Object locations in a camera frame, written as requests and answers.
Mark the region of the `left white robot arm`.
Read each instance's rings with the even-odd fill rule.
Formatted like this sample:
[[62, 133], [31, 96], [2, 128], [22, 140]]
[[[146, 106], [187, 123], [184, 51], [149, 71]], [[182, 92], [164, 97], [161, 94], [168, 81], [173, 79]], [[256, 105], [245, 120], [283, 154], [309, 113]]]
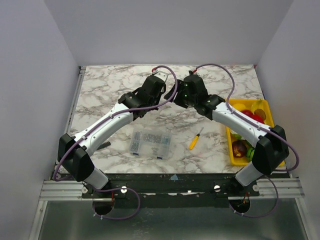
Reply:
[[114, 107], [94, 124], [74, 136], [68, 133], [61, 136], [57, 166], [64, 167], [77, 182], [91, 185], [99, 197], [107, 197], [111, 191], [109, 178], [95, 167], [91, 156], [122, 127], [161, 107], [160, 99], [166, 92], [167, 78], [164, 72], [149, 75], [141, 87], [123, 94]]

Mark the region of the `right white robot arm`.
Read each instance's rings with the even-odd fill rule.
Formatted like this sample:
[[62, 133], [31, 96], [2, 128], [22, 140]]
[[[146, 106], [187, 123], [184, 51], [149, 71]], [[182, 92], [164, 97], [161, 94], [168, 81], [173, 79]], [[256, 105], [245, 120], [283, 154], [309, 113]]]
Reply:
[[241, 196], [248, 185], [263, 175], [270, 175], [289, 155], [285, 131], [279, 125], [270, 127], [253, 120], [227, 104], [224, 98], [208, 94], [204, 81], [191, 74], [178, 81], [164, 98], [183, 108], [194, 108], [198, 114], [230, 128], [254, 147], [250, 163], [238, 171], [230, 191]]

